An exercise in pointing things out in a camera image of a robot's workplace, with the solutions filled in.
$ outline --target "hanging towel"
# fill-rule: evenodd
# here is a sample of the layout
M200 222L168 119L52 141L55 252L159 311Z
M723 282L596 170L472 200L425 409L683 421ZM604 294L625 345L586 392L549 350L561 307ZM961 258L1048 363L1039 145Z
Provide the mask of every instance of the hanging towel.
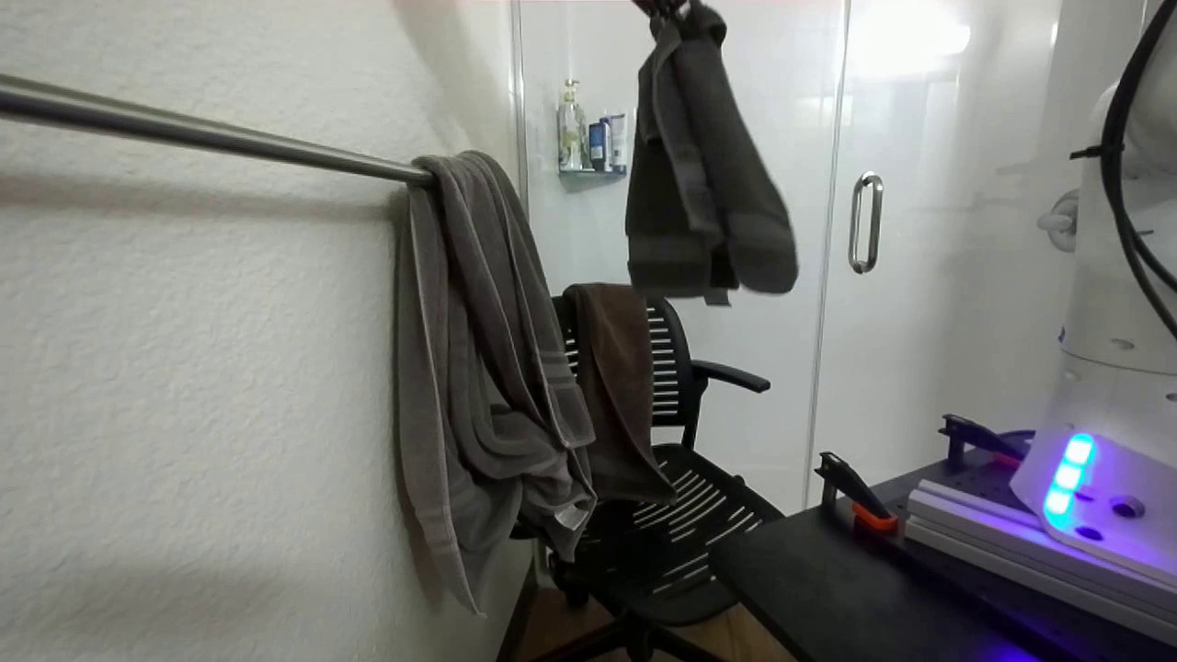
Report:
M580 392L593 414L593 487L598 499L664 499L672 487L652 448L646 300L631 289L567 289L580 350Z
M722 63L723 19L705 3L683 19L652 13L652 32L625 211L631 289L711 303L737 289L787 294L794 233Z
M440 580L479 607L518 520L575 555L596 504L593 421L502 170L415 167L439 188L412 188L397 241L397 463Z

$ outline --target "chair backrest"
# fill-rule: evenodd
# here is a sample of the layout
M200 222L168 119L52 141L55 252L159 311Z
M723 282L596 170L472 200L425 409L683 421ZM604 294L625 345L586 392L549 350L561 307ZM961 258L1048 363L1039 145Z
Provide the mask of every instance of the chair backrest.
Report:
M561 345L570 368L580 368L575 307L550 300L561 328ZM692 345L678 311L664 300L646 294L646 332L652 332L652 427L680 427L680 446L695 446L701 388L692 377Z

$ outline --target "chair armrest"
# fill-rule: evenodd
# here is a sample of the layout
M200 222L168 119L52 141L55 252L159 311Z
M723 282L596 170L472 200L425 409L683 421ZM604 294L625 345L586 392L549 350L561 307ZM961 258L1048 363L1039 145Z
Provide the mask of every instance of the chair armrest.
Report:
M754 392L754 395L772 392L768 378L751 377L751 373L739 373L739 368L733 368L733 363L692 362L692 373L695 373L700 378L722 378L722 384L733 384L733 388L744 388L744 392Z

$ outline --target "chair seat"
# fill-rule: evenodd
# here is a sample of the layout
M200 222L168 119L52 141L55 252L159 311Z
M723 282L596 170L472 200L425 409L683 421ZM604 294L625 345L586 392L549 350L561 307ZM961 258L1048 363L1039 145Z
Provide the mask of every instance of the chair seat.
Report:
M654 455L672 496L598 507L575 572L613 616L659 626L705 623L737 604L711 574L711 550L779 510L683 446L659 446Z

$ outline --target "cable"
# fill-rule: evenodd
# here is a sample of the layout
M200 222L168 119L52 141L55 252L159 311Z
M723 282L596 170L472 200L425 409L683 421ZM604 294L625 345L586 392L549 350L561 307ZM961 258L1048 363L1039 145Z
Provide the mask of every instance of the cable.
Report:
M1118 233L1118 242L1124 252L1128 271L1131 271L1135 289L1144 292L1146 307L1166 325L1166 332L1177 338L1177 320L1174 320L1168 307L1153 294L1153 282L1146 280L1144 265L1168 292L1177 292L1177 280L1151 254L1151 247L1139 241L1139 233L1135 233L1135 224L1131 224L1131 219L1124 211L1124 193L1120 193L1120 153L1124 153L1128 111L1131 111L1139 77L1146 69L1146 58L1151 58L1157 36L1166 32L1166 23L1168 23L1174 9L1177 9L1177 0L1161 0L1161 9L1151 14L1151 23L1146 23L1146 30L1144 30L1144 36L1139 36L1120 81L1118 81L1118 89L1112 95L1106 121L1103 121L1103 145L1101 145L1101 178L1103 178L1106 205L1112 205L1114 233Z

